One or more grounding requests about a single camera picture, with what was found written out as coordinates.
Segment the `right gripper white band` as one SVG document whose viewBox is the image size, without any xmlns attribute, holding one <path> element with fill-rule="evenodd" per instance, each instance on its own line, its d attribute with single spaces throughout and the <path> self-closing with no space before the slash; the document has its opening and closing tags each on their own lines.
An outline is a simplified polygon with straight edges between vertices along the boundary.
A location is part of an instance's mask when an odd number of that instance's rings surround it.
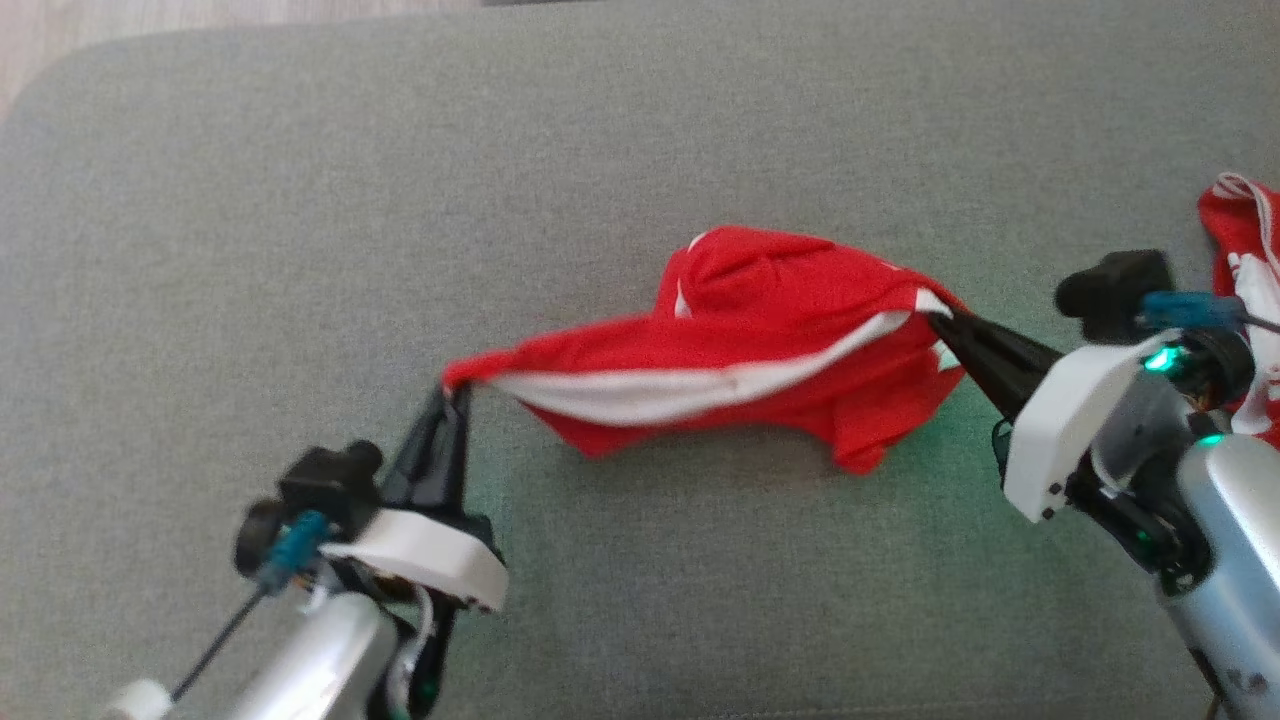
<svg viewBox="0 0 1280 720">
<path fill-rule="evenodd" d="M 974 313 L 932 311 L 927 318 L 1002 418 L 1015 419 L 1004 495 L 1032 523 L 1065 505 L 1061 495 L 1050 492 L 1051 486 L 1064 486 L 1075 471 L 1146 372 L 1144 360 L 1180 338 L 1179 333 L 1158 333 L 1137 345 L 1085 345 L 1064 356 Z"/>
</svg>

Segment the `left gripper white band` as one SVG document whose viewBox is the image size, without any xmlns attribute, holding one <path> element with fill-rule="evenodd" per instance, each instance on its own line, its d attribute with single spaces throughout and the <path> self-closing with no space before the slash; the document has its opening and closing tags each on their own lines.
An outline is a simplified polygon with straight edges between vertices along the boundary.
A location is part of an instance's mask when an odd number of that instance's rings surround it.
<svg viewBox="0 0 1280 720">
<path fill-rule="evenodd" d="M 431 392 L 383 473 L 384 503 L 406 503 L 428 471 L 428 507 L 463 511 L 470 409 L 470 386 Z M 506 606 L 509 574 L 498 555 L 477 537 L 422 514 L 380 509 L 353 539 L 330 541 L 319 551 L 488 612 Z"/>
</svg>

